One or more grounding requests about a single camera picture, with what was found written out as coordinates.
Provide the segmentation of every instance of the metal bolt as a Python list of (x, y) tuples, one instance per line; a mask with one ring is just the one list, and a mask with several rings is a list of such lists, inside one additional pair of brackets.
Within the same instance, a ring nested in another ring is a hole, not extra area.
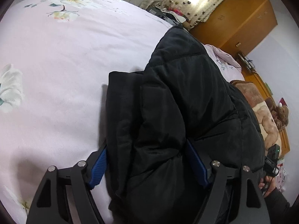
[(214, 167), (219, 167), (220, 166), (220, 162), (217, 160), (212, 161), (212, 164)]
[(78, 162), (78, 166), (79, 167), (84, 167), (86, 165), (86, 162), (85, 161), (80, 161)]
[(48, 171), (49, 171), (49, 172), (53, 172), (55, 169), (56, 169), (55, 166), (50, 166), (50, 167), (48, 167)]
[(243, 170), (245, 171), (245, 172), (249, 172), (249, 170), (250, 170), (250, 167), (248, 167), (248, 166), (243, 166)]

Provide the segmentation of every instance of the human hand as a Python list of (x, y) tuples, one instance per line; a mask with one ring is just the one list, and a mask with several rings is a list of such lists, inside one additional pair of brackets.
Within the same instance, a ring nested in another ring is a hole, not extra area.
[[(271, 182), (271, 183), (270, 183), (270, 186), (269, 186), (267, 192), (264, 194), (264, 198), (266, 198), (276, 188), (276, 179), (275, 178), (266, 176), (265, 180), (266, 180), (266, 182), (269, 182), (269, 183)], [(263, 182), (264, 182), (264, 179), (261, 178), (261, 181), (259, 184), (260, 189), (262, 189), (265, 186), (265, 184)]]

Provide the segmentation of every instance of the blue gripper pad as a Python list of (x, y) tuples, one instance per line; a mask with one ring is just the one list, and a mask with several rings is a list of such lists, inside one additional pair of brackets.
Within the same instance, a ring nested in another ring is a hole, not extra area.
[(207, 169), (198, 155), (198, 152), (195, 150), (189, 140), (186, 142), (185, 154), (187, 156), (188, 162), (191, 165), (197, 182), (206, 188), (209, 185)]
[(98, 159), (96, 159), (90, 170), (90, 180), (88, 186), (90, 189), (93, 189), (96, 185), (101, 182), (101, 179), (107, 168), (107, 153), (106, 147), (103, 149)]

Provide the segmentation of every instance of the black sleeve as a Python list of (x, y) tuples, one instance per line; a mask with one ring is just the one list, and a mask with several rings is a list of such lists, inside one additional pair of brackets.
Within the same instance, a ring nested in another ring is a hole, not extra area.
[(275, 188), (266, 198), (265, 202), (270, 216), (271, 224), (280, 224), (284, 222), (290, 204), (277, 188)]

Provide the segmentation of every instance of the wooden wardrobe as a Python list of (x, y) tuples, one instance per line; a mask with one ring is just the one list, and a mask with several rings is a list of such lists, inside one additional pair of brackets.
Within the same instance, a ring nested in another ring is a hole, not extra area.
[(276, 25), (269, 0), (224, 0), (190, 33), (235, 57), (240, 50), (247, 55)]

